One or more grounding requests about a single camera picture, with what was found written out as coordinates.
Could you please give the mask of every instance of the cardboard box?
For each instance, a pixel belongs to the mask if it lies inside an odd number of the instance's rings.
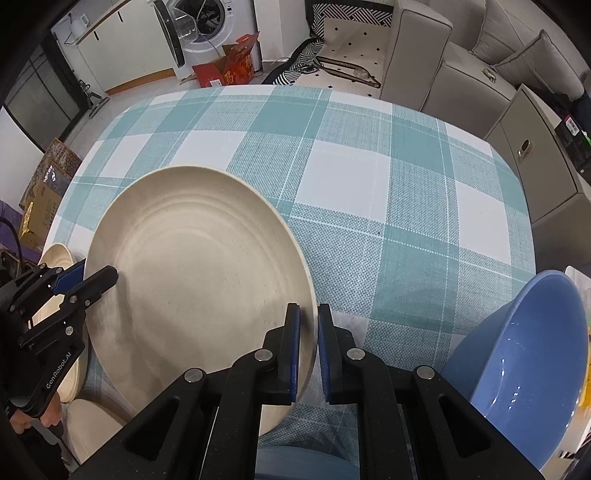
[[[33,187],[32,198],[22,216],[19,237],[22,246],[43,252],[61,197],[40,181]]]
[[[80,167],[82,160],[78,158],[71,149],[65,146],[57,138],[51,142],[47,151],[43,155],[43,158],[39,162],[35,173],[33,174],[25,193],[22,194],[22,198],[18,206],[25,210],[27,202],[33,196],[33,187],[38,181],[43,179],[48,172],[48,169],[53,166],[55,171],[60,172],[66,179],[71,180],[74,178],[76,171]]]
[[[193,66],[202,88],[223,85],[247,85],[255,77],[251,51],[259,34],[244,35],[234,45],[223,45],[225,57]]]

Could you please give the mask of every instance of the blue gripper pad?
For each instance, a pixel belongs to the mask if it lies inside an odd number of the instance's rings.
[[[296,401],[297,396],[297,375],[300,362],[300,308],[295,310],[294,331],[292,335],[291,348],[291,369],[290,369],[290,400]]]
[[[57,277],[55,285],[53,285],[54,295],[65,295],[71,289],[84,280],[84,265],[86,260],[81,260],[77,264],[72,265],[59,277]]]
[[[329,354],[326,346],[326,335],[324,334],[324,319],[318,311],[318,353],[320,357],[320,375],[322,376],[322,391],[324,400],[330,402],[330,368]]]

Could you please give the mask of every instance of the blue bowl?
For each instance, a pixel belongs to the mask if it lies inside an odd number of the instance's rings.
[[[475,327],[441,374],[541,469],[576,408],[587,346],[576,287],[548,270]]]

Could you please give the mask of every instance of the kettle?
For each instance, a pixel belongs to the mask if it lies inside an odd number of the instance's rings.
[[[88,21],[86,14],[82,14],[79,18],[76,18],[74,21],[72,21],[70,28],[72,29],[74,38],[81,37],[86,31],[89,23],[90,22]]]

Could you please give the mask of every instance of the tablecloth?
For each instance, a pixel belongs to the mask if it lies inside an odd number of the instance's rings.
[[[318,302],[389,365],[441,369],[534,275],[521,186],[487,142],[391,103],[295,86],[190,90],[129,108],[84,159],[47,246],[84,258],[124,188],[180,164],[258,189],[297,238]],[[92,348],[81,396],[133,414]],[[358,462],[355,409],[324,403],[317,361],[301,401],[260,443]]]

